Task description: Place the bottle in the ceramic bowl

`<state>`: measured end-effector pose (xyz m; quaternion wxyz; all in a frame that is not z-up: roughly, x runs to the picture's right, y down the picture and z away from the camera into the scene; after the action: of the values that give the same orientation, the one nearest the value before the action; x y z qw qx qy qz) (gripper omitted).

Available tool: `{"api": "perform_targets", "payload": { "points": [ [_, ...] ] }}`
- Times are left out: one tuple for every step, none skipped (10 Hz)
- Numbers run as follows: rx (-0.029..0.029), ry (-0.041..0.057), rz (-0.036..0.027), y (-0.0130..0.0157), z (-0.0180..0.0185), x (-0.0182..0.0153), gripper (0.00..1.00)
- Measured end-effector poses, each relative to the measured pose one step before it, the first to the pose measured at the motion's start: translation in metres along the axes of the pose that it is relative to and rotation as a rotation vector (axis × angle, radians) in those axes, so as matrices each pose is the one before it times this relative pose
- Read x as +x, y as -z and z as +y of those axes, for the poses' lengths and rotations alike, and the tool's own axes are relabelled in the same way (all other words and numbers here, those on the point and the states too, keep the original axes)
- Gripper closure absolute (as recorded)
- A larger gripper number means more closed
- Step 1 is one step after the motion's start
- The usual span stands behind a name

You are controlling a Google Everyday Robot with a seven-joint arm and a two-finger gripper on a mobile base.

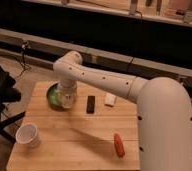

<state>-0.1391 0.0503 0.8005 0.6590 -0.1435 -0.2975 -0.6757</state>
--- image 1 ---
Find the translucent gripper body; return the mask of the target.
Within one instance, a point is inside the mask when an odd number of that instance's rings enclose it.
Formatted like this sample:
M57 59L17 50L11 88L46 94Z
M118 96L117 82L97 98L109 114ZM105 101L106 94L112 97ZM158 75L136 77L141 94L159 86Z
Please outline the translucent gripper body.
M70 109L76 102L77 85L73 85L72 87L63 87L58 83L57 95L60 106L64 109Z

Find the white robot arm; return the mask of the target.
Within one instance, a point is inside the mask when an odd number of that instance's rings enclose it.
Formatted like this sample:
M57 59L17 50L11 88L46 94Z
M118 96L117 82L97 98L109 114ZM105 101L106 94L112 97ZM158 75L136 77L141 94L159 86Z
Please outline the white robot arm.
M192 171L192 103L179 82L85 67L76 51L56 60L53 70L61 91L83 82L137 105L141 171Z

